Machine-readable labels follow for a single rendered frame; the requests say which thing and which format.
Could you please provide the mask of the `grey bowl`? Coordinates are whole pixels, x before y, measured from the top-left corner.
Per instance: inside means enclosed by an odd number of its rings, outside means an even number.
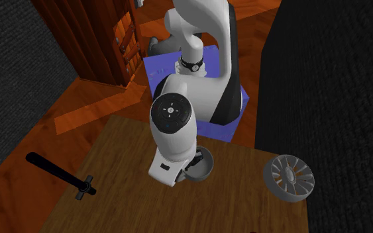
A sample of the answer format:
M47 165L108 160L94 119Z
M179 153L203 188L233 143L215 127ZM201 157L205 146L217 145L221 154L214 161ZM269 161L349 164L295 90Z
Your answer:
M191 166L187 171L185 168L181 170L176 177L176 183L183 181L184 179L200 182L207 179L210 175L214 166L214 160L211 152L203 146L197 146L196 151L197 150L202 151L203 159L195 166Z

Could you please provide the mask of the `blue robot stand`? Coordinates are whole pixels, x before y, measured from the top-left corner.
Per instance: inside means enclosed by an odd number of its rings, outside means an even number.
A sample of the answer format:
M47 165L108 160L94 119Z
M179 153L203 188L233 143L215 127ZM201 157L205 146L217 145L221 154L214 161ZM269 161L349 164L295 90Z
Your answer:
M181 52L172 52L169 54L146 57L144 59L144 66L152 96L154 96L154 91L157 85L167 75L175 73L175 62L177 62L180 56ZM207 77L219 77L219 50L216 45L204 47L203 62L205 63ZM205 136L224 142L230 142L232 140L249 100L246 91L243 87L240 88L242 94L242 108L239 117L225 126L198 120L197 134L199 136Z

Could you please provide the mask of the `grey spoked wheel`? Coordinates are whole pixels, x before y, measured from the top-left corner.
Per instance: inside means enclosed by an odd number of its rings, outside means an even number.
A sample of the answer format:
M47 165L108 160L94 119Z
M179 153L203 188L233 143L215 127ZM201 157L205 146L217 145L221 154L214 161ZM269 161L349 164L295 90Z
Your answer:
M303 160L287 154L276 156L266 163L263 179L274 196L289 203L306 199L315 187L311 168Z

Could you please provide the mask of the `black rod with cross end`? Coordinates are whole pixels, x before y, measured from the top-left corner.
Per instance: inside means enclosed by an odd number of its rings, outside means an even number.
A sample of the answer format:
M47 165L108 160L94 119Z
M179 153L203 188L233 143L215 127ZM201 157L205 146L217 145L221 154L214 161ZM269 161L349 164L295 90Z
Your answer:
M85 181L82 181L74 175L68 173L61 167L58 167L56 164L37 154L36 152L28 153L25 159L36 167L39 167L40 169L43 169L44 171L76 187L78 189L78 193L75 199L79 201L86 193L88 193L89 195L95 195L97 192L97 190L91 186L91 182L93 180L92 175L88 175Z

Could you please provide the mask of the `brown wooden cabinet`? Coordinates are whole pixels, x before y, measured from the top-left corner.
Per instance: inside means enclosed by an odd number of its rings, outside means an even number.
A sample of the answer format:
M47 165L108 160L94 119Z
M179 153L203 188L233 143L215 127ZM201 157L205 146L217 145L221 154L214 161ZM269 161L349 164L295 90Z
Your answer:
M81 79L127 88L146 55L141 0L30 0Z

